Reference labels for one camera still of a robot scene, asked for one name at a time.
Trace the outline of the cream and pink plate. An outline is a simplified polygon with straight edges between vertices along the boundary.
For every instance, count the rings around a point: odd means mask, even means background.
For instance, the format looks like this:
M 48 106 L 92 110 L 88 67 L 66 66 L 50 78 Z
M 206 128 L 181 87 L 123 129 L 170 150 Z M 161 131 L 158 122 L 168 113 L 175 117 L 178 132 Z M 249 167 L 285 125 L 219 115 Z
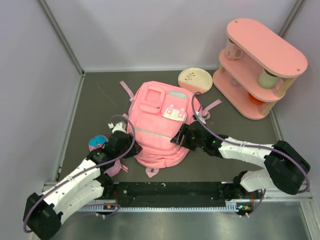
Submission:
M 192 93 L 208 92 L 213 86 L 212 76 L 204 69 L 190 67 L 183 70 L 178 76 L 178 85 Z

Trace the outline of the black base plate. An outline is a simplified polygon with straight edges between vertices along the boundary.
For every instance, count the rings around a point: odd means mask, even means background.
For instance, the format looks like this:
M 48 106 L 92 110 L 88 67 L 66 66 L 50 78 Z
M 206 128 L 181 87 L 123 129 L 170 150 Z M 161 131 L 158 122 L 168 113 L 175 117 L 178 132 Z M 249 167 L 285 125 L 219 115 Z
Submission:
M 226 201 L 260 199 L 261 190 L 247 192 L 239 184 L 221 182 L 119 182 L 103 191 L 99 202 L 123 208 L 224 207 Z

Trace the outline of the pale green cup on shelf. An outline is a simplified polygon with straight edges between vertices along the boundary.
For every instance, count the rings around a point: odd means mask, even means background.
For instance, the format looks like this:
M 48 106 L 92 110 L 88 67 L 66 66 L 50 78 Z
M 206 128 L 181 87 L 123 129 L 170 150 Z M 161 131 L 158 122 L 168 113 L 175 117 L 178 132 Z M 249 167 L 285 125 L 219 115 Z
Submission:
M 274 88 L 281 78 L 264 69 L 258 77 L 258 85 L 264 89 Z

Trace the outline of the pink student backpack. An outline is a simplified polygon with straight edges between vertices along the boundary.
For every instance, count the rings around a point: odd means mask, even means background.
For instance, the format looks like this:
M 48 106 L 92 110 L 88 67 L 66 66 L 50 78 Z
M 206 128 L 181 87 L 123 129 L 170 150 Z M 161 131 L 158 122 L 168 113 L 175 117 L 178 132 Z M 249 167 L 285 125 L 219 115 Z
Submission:
M 205 120 L 210 118 L 210 110 L 221 104 L 217 99 L 202 108 L 193 93 L 177 86 L 157 81 L 148 81 L 133 93 L 124 81 L 120 84 L 130 97 L 127 131 L 135 133 L 135 141 L 142 151 L 135 159 L 146 167 L 148 177 L 155 176 L 160 169 L 179 164 L 189 150 L 174 144 L 171 139 L 183 124 L 194 122 L 193 110 Z

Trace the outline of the pink three-tier shelf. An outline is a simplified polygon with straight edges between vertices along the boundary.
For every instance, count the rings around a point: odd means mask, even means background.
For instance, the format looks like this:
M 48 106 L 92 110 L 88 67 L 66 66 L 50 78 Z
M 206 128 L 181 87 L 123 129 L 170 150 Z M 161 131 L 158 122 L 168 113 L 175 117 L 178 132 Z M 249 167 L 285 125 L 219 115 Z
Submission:
M 228 60 L 224 48 L 219 54 L 220 66 L 213 74 L 213 84 L 244 117 L 261 120 L 307 69 L 307 58 L 255 19 L 232 20 L 226 35 L 227 40 L 231 39 L 243 50 L 243 55 L 237 60 Z M 274 88 L 259 86 L 258 78 L 263 70 L 280 77 Z M 248 93 L 264 104 L 251 102 Z

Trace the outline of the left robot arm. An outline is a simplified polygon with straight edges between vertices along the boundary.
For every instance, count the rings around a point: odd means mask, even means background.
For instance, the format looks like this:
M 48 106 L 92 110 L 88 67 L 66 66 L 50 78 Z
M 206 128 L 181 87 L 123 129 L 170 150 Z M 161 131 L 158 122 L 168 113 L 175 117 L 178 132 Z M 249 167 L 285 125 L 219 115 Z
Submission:
M 109 198 L 114 191 L 112 177 L 128 168 L 121 158 L 130 158 L 142 150 L 135 133 L 115 130 L 99 148 L 93 149 L 81 164 L 61 182 L 42 194 L 33 193 L 26 201 L 23 230 L 41 240 L 51 239 L 62 224 L 85 204 L 97 198 Z

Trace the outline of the orange bowl on shelf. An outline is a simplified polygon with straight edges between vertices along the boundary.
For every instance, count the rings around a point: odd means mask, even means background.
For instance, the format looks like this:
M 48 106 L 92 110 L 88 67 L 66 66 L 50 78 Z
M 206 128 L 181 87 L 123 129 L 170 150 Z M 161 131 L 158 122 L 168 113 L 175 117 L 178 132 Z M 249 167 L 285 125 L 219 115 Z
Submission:
M 265 103 L 264 101 L 255 98 L 251 93 L 248 93 L 248 98 L 252 103 L 257 105 L 262 105 Z

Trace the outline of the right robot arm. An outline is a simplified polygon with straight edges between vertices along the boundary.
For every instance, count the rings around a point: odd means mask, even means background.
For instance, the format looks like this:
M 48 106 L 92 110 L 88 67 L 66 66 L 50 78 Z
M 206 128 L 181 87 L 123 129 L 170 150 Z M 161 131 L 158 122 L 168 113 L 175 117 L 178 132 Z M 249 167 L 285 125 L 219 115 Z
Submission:
M 245 198 L 256 190 L 278 190 L 296 195 L 301 193 L 311 166 L 286 141 L 257 144 L 215 134 L 199 121 L 183 124 L 171 143 L 194 151 L 201 148 L 209 156 L 233 159 L 260 167 L 260 170 L 241 172 L 234 179 L 233 192 Z

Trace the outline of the purple cartoon pencil case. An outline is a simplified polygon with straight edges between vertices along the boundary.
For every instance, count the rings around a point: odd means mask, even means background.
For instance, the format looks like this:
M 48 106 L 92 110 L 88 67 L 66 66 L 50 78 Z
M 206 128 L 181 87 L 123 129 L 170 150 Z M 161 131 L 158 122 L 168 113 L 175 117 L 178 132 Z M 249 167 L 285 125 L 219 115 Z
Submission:
M 104 146 L 104 144 L 108 141 L 108 139 L 104 135 L 97 135 L 93 137 L 88 142 L 88 148 L 89 151 L 93 151 L 95 149 L 101 148 Z M 121 163 L 120 160 L 115 161 L 111 164 L 111 166 L 108 166 L 105 170 L 105 173 L 107 173 L 110 177 L 113 177 L 117 175 L 120 171 L 124 171 L 126 173 L 129 172 L 129 168 Z

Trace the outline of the pink mug on shelf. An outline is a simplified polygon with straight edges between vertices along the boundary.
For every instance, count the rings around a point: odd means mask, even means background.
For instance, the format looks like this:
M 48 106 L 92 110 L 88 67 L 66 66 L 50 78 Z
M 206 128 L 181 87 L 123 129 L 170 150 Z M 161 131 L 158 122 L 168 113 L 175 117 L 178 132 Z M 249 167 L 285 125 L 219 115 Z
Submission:
M 236 45 L 230 38 L 227 40 L 224 54 L 227 60 L 235 61 L 243 56 L 243 50 Z

